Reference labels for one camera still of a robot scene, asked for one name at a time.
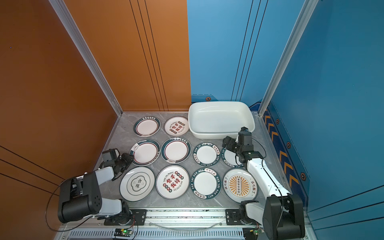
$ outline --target black line stripe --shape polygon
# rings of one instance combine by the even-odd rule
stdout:
[[[253,31],[255,30],[255,24],[256,24],[256,20],[257,20],[257,15],[259,14],[260,3],[261,3],[261,0],[260,0],[260,2],[259,2],[259,7],[257,8],[257,13],[256,13],[255,22],[253,23],[253,29],[252,29],[252,33],[251,33],[251,39],[249,40],[247,54],[245,55],[245,61],[244,61],[243,71],[241,72],[241,77],[240,77],[239,87],[237,88],[237,93],[236,93],[235,101],[237,101],[237,95],[239,94],[239,89],[240,89],[240,85],[241,85],[241,79],[243,78],[243,73],[244,73],[245,64],[247,63],[247,57],[248,57],[249,47],[251,46],[251,41],[252,41]]]
[[[243,92],[244,92],[245,83],[246,83],[246,81],[247,81],[247,77],[248,77],[249,68],[251,67],[251,63],[252,63],[253,54],[255,53],[256,43],[257,43],[257,40],[258,40],[258,38],[259,38],[260,29],[262,28],[263,19],[264,19],[265,10],[266,10],[266,7],[267,7],[267,5],[268,5],[268,0],[267,0],[267,2],[266,2],[266,4],[265,4],[265,9],[264,9],[263,18],[262,18],[262,21],[261,21],[261,23],[260,23],[259,32],[257,33],[257,37],[256,37],[255,46],[253,47],[253,52],[252,52],[252,56],[251,56],[251,61],[249,62],[249,66],[248,66],[247,74],[246,74],[246,76],[245,76],[245,80],[244,80],[243,90],[241,91],[241,95],[240,95],[240,99],[239,99],[239,101],[241,101],[241,97],[243,96]]]
[[[368,222],[368,221],[377,220],[377,219],[382,219],[382,218],[384,218],[384,217],[376,217],[376,218],[371,218],[371,219],[362,220],[362,221],[357,221],[357,222],[350,222],[350,223],[339,224],[339,225],[330,226],[330,227],[318,228],[318,229],[314,229],[314,230],[316,231],[316,230],[321,230],[321,229],[326,229],[326,228],[331,228],[331,227],[345,226],[345,225],[354,224],[354,223],[359,223],[359,222]]]
[[[233,92],[235,91],[236,78],[237,78],[237,73],[238,73],[238,71],[239,71],[240,60],[241,60],[241,54],[243,53],[244,42],[245,42],[245,36],[247,35],[247,29],[248,29],[248,24],[249,24],[249,18],[251,17],[252,6],[253,6],[253,0],[252,0],[252,3],[251,3],[251,10],[249,10],[249,16],[248,16],[247,27],[245,28],[244,40],[243,40],[243,46],[241,47],[240,58],[239,58],[239,64],[237,65],[237,71],[236,71],[236,76],[235,76],[235,82],[234,82],[234,84],[233,84],[233,90],[232,90],[232,95],[231,95],[231,101],[232,101],[232,98],[233,98]]]
[[[144,25],[143,16],[141,15],[141,9],[140,9],[139,0],[137,0],[137,5],[139,6],[139,11],[140,11],[140,16],[141,16],[141,22],[143,23],[143,28],[144,28],[145,38],[147,39],[148,50],[149,50],[149,55],[151,56],[151,60],[152,60],[153,71],[155,72],[155,78],[156,78],[156,82],[157,82],[157,88],[159,89],[159,94],[160,94],[160,99],[161,99],[161,105],[163,106],[163,109],[165,109],[165,108],[164,108],[164,103],[163,103],[163,98],[162,98],[162,96],[161,96],[161,91],[160,91],[159,81],[157,80],[157,74],[156,74],[155,64],[153,63],[153,58],[152,58],[151,48],[149,47],[149,41],[148,41],[148,37],[147,37],[147,31],[145,30],[145,25]]]
[[[147,2],[146,2],[146,0],[144,0],[144,3],[145,3],[145,8],[146,8],[146,10],[147,10],[147,16],[148,16],[149,28],[151,29],[151,35],[152,35],[152,40],[153,40],[153,46],[155,47],[155,54],[156,54],[156,59],[157,59],[157,65],[159,66],[161,85],[163,86],[163,91],[164,91],[164,98],[165,98],[165,100],[166,100],[167,110],[169,111],[169,109],[168,109],[168,102],[167,102],[167,95],[166,95],[166,91],[165,91],[165,89],[164,89],[163,77],[161,76],[160,63],[159,63],[159,58],[158,58],[158,56],[157,56],[155,39],[153,38],[152,27],[151,27],[151,21],[149,20],[149,14],[148,14],[148,8],[147,8]]]
[[[382,204],[382,203],[384,203],[384,201],[383,202],[378,202],[378,203],[375,203],[375,204],[371,204],[371,205],[367,205],[367,206],[364,206],[364,207],[359,207],[359,208],[356,208],[356,209],[348,210],[348,211],[345,211],[345,212],[340,212],[340,213],[333,214],[333,215],[330,215],[330,216],[327,216],[327,217],[333,217],[333,216],[336,216],[336,215],[339,215],[339,214],[344,214],[346,212],[352,212],[352,211],[355,211],[355,210],[359,210],[359,209],[363,209],[363,208],[366,208],[366,207],[375,206],[375,205]],[[315,219],[315,220],[311,220],[311,222],[317,221],[317,220],[320,220],[320,219],[325,219],[327,217],[322,217],[322,218],[318,218],[318,219]]]
[[[338,203],[338,202],[341,202],[341,201],[347,200],[347,199],[349,199],[349,198],[353,198],[353,197],[356,197],[356,196],[358,196],[358,195],[361,195],[361,194],[364,194],[364,193],[367,193],[367,192],[373,191],[373,190],[375,190],[375,189],[378,189],[378,188],[381,188],[381,187],[384,187],[384,185],[381,185],[381,186],[378,186],[378,187],[375,187],[375,188],[369,189],[369,190],[367,190],[367,191],[365,191],[365,192],[361,192],[361,193],[359,193],[359,194],[356,194],[356,195],[353,195],[353,196],[350,196],[350,197],[347,197],[347,198],[344,198],[344,199],[338,200],[337,202],[333,202],[333,203],[331,203],[331,204],[327,204],[327,205],[325,205],[325,206],[322,206],[322,207],[319,207],[319,208],[313,209],[313,210],[311,210],[311,211],[309,211],[309,212],[313,212],[313,211],[316,211],[316,210],[322,209],[323,207],[328,207],[328,206],[330,206],[330,205],[332,205],[332,204],[336,204],[336,203]]]
[[[153,80],[152,80],[152,76],[151,76],[151,71],[149,70],[149,65],[148,65],[147,57],[146,57],[145,52],[144,52],[144,46],[143,46],[143,42],[141,41],[141,36],[140,36],[140,32],[139,32],[139,27],[137,26],[136,17],[135,17],[135,13],[133,12],[133,7],[132,7],[131,0],[129,0],[129,4],[131,5],[133,18],[135,19],[135,24],[136,24],[136,28],[137,28],[137,33],[139,34],[139,38],[140,38],[140,42],[141,42],[141,47],[143,48],[143,53],[144,53],[144,57],[145,57],[145,62],[147,63],[147,68],[148,68],[149,77],[151,78],[153,91],[155,92],[155,97],[156,97],[156,101],[157,101],[157,106],[159,107],[159,111],[160,111],[159,100],[157,99],[157,95],[156,95],[156,91],[155,91],[155,85],[153,84]]]
[[[40,176],[37,176],[36,174],[33,174],[33,173],[31,173],[31,172],[29,172],[29,171],[27,171],[27,170],[24,170],[24,169],[22,169],[22,168],[20,168],[20,167],[18,167],[18,166],[16,166],[16,165],[13,165],[12,163],[9,163],[9,162],[7,162],[7,161],[5,161],[5,160],[3,160],[3,159],[0,159],[0,160],[3,161],[3,162],[5,162],[5,163],[8,163],[9,165],[12,165],[12,166],[18,168],[18,169],[21,169],[21,170],[23,170],[23,171],[25,171],[25,172],[27,172],[27,173],[30,173],[30,174],[32,174],[32,175],[38,177],[38,178],[41,178],[41,179],[43,179],[43,180],[46,180],[45,178],[42,178],[42,177],[40,177]],[[50,183],[52,183],[52,184],[54,184],[54,185],[56,185],[56,186],[58,186],[58,184],[56,184],[56,183],[54,183],[54,182],[51,182],[51,181],[49,181],[49,180],[46,180],[46,181],[47,181],[47,182],[50,182]]]
[[[18,156],[18,157],[21,157],[22,159],[26,160],[27,162],[32,163],[33,165],[38,166],[39,168],[46,170],[45,168],[43,168],[43,167],[37,165],[36,163],[29,161],[29,160],[26,159],[25,157],[22,157],[22,156],[20,156],[19,154],[15,153],[15,152],[12,152],[11,150],[9,150],[9,149],[7,149],[7,148],[5,148],[5,147],[3,147],[3,146],[0,146],[0,147],[2,147],[2,148],[4,148],[5,150],[7,150],[7,151],[9,151],[9,152],[11,152],[11,153],[13,153],[13,154],[15,154],[15,155]],[[59,177],[59,178],[61,178],[61,179],[63,179],[63,180],[65,180],[64,178],[60,177],[60,176],[57,175],[57,174],[54,174],[53,172],[51,172],[51,171],[49,171],[49,170],[46,170],[46,171],[49,172],[49,173],[52,173],[53,175],[55,175],[55,176],[57,176],[57,177]]]
[[[36,186],[34,186],[34,185],[31,185],[31,184],[29,184],[29,183],[26,183],[26,182],[20,181],[20,180],[18,180],[18,179],[16,179],[16,178],[10,177],[10,176],[8,176],[8,175],[5,175],[5,174],[3,174],[3,173],[0,173],[0,174],[1,174],[1,175],[3,175],[3,176],[9,177],[9,178],[11,178],[11,179],[13,179],[13,180],[16,180],[16,181],[19,181],[19,182],[25,183],[26,185],[29,185],[29,186],[35,187],[35,188],[37,188],[37,189],[43,190],[44,192],[49,192],[50,194],[52,194],[52,192],[50,192],[50,191],[44,190],[44,189],[42,189],[42,188],[36,187]]]

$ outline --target plate with orange sunburst design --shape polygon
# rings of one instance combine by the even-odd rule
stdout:
[[[257,183],[252,175],[243,169],[231,169],[223,178],[225,193],[233,201],[253,200],[257,195]]]

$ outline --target orange chevron stripe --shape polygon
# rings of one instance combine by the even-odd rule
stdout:
[[[271,126],[274,127],[272,123],[268,123],[268,132],[270,131]]]
[[[285,152],[283,152],[283,151],[280,151],[280,162],[281,162],[281,156],[282,156],[282,155],[284,155],[284,156],[288,157],[288,156],[287,156],[287,154],[286,154]]]
[[[287,174],[287,167],[293,170],[293,167],[289,165],[287,162],[284,162],[284,173]]]
[[[272,131],[272,142],[273,142],[273,136],[274,136],[274,135],[279,136],[279,135],[277,134],[277,132]]]
[[[271,118],[270,116],[265,116],[265,125],[266,125],[266,119]]]
[[[291,174],[289,175],[289,186],[292,187],[292,180],[294,180],[295,182],[297,182],[297,184],[300,184],[299,181],[294,177],[292,176]]]

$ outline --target plate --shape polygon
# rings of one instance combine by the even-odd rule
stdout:
[[[140,137],[149,137],[160,129],[160,121],[155,117],[144,117],[133,126],[133,131]]]
[[[233,201],[253,200],[257,195],[257,183],[252,175],[244,169],[231,169],[223,178],[225,193]]]
[[[133,145],[129,154],[134,156],[133,164],[147,166],[160,155],[160,145],[152,139],[143,140]]]
[[[155,175],[147,167],[131,169],[121,180],[120,194],[128,201],[139,201],[152,191]]]
[[[161,147],[161,156],[170,163],[179,163],[188,158],[191,145],[182,137],[172,137]]]
[[[223,148],[221,150],[221,158],[223,159],[225,164],[234,168],[244,167],[244,165],[239,162],[239,157],[236,157],[236,158],[237,158],[237,162],[240,163],[240,165],[236,163],[235,157],[236,157],[236,154],[234,152],[227,151],[226,148]]]
[[[175,199],[183,195],[189,185],[187,171],[178,165],[171,165],[164,168],[156,179],[158,193],[166,199]]]
[[[221,180],[214,170],[203,167],[192,175],[191,188],[193,193],[201,199],[211,199],[219,194]]]
[[[203,167],[210,167],[218,163],[220,150],[210,142],[200,143],[193,151],[193,158]]]
[[[188,130],[188,119],[184,117],[170,118],[164,124],[164,131],[171,136],[179,137],[186,134]]]

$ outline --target white rectangular tray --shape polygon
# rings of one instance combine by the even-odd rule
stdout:
[[[237,137],[240,128],[255,130],[255,122],[248,106],[242,102],[194,103],[188,111],[189,130],[199,139]]]

